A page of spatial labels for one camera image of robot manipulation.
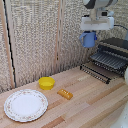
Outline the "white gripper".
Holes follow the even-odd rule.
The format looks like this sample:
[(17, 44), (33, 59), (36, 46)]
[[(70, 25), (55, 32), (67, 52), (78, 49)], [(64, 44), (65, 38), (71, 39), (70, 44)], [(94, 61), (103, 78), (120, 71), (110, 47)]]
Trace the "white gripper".
[(92, 20), (90, 17), (83, 17), (80, 25), (80, 28), (85, 31), (110, 30), (113, 27), (113, 17), (102, 17), (98, 20)]

